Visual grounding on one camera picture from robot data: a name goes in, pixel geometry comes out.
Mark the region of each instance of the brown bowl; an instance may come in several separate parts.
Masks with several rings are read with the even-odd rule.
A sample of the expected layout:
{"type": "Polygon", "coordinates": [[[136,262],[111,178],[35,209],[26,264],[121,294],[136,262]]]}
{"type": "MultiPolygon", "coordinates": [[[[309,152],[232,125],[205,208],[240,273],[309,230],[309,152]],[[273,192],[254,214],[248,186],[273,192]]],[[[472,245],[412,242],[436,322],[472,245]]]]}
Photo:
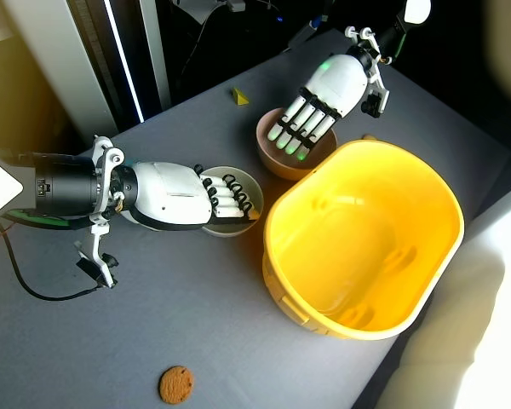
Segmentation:
{"type": "Polygon", "coordinates": [[[276,141],[267,139],[269,130],[283,113],[283,108],[276,108],[267,112],[259,120],[255,131],[257,152],[263,164],[276,176],[290,181],[299,181],[337,149],[337,138],[333,130],[328,130],[307,158],[299,161],[295,155],[288,155],[284,149],[278,149],[276,141]]]}

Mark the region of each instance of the white bowl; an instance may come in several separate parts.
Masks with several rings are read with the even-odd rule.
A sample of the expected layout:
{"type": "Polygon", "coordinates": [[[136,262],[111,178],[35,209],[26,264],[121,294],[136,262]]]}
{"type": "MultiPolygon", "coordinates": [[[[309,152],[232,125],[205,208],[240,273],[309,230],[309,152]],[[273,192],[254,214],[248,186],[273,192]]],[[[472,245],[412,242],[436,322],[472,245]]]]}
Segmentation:
{"type": "MultiPolygon", "coordinates": [[[[235,176],[237,182],[242,185],[242,191],[250,197],[250,202],[254,206],[253,209],[261,214],[263,212],[263,191],[252,176],[232,166],[216,166],[203,172],[203,175],[217,177],[223,177],[227,174],[235,176]]],[[[216,237],[234,237],[244,233],[256,223],[257,221],[243,224],[207,224],[203,227],[203,230],[216,237]]]]}

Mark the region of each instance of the yellow plastic container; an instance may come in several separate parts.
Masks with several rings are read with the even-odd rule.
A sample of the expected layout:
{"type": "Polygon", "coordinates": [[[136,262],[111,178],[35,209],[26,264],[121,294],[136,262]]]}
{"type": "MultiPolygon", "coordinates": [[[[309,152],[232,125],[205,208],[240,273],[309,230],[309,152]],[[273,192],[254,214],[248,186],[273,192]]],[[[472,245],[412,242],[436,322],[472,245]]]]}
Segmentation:
{"type": "Polygon", "coordinates": [[[271,209],[263,276],[297,324],[341,338],[407,328],[463,237],[454,193],[381,141],[350,142],[271,209]]]}

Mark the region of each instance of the small brown object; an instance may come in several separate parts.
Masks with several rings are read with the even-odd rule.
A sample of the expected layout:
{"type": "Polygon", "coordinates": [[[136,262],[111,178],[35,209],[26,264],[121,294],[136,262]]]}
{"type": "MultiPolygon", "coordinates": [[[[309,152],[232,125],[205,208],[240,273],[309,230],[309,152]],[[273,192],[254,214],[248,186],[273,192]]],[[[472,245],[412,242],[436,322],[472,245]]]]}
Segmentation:
{"type": "Polygon", "coordinates": [[[165,403],[175,405],[186,400],[193,391],[195,378],[184,366],[173,366],[159,382],[159,394],[165,403]]]}

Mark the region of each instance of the robotic arm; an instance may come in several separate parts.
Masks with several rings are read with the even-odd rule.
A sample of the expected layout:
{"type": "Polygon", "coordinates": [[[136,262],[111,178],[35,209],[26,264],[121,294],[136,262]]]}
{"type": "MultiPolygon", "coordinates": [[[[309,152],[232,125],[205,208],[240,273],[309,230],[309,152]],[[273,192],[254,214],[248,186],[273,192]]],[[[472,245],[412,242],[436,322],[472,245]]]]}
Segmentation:
{"type": "Polygon", "coordinates": [[[82,216],[67,221],[69,228],[87,228],[75,243],[77,265],[109,288],[118,262],[100,254],[99,244],[116,214],[152,230],[250,223],[259,216],[232,175],[205,176],[200,165],[123,162],[123,152],[104,136],[95,138],[91,158],[30,153],[13,163],[0,159],[0,216],[82,216]]]}
{"type": "Polygon", "coordinates": [[[269,131],[269,141],[276,141],[278,149],[304,160],[331,126],[352,111],[366,90],[362,112],[380,117],[389,91],[384,87],[378,63],[390,64],[394,60],[388,53],[394,45],[400,47],[408,29],[427,19],[430,9],[430,0],[407,0],[394,26],[378,40],[369,27],[359,32],[347,27],[345,35],[353,40],[353,46],[345,55],[333,55],[318,67],[269,131]]]}

